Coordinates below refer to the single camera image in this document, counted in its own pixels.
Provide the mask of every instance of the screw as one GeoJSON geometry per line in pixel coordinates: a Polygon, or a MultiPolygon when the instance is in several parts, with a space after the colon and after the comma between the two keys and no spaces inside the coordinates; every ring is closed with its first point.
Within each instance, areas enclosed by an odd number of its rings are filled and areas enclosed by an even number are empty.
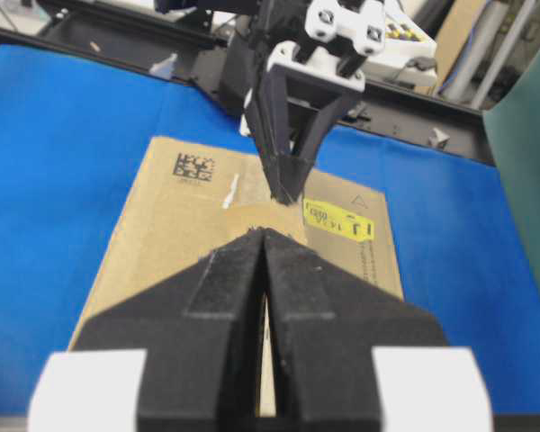
{"type": "Polygon", "coordinates": [[[325,24],[332,25],[332,23],[334,22],[334,13],[332,11],[329,11],[328,9],[324,9],[323,11],[320,11],[318,13],[318,17],[325,24]]]}

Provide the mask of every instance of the white bracket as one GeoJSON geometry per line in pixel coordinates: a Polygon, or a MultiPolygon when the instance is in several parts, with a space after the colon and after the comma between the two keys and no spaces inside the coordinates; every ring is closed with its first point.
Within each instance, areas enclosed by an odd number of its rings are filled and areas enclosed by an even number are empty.
{"type": "Polygon", "coordinates": [[[337,35],[348,38],[358,54],[368,57],[384,49],[385,18],[384,5],[378,0],[365,0],[358,13],[338,0],[313,0],[304,29],[315,41],[330,42],[337,35]]]}

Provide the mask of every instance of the white block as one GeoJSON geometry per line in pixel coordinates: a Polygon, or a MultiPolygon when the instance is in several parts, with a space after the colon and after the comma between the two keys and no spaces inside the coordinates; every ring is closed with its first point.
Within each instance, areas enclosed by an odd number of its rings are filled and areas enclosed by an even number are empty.
{"type": "Polygon", "coordinates": [[[135,432],[146,350],[50,356],[31,399],[29,432],[135,432]]]}
{"type": "Polygon", "coordinates": [[[468,348],[373,348],[383,432],[491,432],[486,386],[468,348]]]}

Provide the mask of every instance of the robotic arm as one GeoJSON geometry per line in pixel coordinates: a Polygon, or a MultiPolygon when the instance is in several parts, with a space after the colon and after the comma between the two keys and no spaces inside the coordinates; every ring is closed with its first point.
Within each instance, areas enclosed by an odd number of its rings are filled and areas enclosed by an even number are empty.
{"type": "Polygon", "coordinates": [[[156,0],[160,12],[191,6],[251,15],[241,131],[254,137],[282,204],[298,200],[324,137],[360,103],[366,75],[436,81],[436,44],[396,0],[156,0]]]}

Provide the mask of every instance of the cable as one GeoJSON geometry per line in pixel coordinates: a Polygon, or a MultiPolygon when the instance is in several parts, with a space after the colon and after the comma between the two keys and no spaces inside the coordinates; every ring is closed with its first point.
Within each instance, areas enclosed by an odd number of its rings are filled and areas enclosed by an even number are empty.
{"type": "Polygon", "coordinates": [[[10,17],[8,16],[8,13],[2,8],[2,5],[0,4],[0,14],[2,14],[2,16],[4,17],[5,20],[8,21],[8,23],[10,24],[10,26],[12,27],[12,30],[14,30],[15,32],[19,33],[20,31],[18,30],[18,27],[16,27],[16,24],[14,24],[14,22],[10,19],[10,17]]]}
{"type": "MultiPolygon", "coordinates": [[[[486,8],[488,7],[490,3],[492,3],[492,0],[488,0],[488,2],[486,2],[484,7],[482,8],[482,13],[486,10],[486,8]]],[[[442,84],[442,86],[440,87],[440,90],[438,90],[439,93],[442,93],[443,91],[445,91],[452,84],[452,82],[458,76],[458,72],[460,72],[460,67],[466,61],[468,54],[470,54],[470,49],[472,48],[472,45],[473,45],[474,34],[476,32],[476,26],[478,25],[479,19],[480,19],[480,16],[476,19],[476,22],[474,23],[474,25],[472,26],[472,29],[470,30],[470,35],[468,36],[468,41],[466,42],[466,45],[464,46],[462,56],[456,62],[456,66],[454,70],[452,71],[452,73],[450,74],[450,76],[448,77],[448,79],[442,84]]]]}

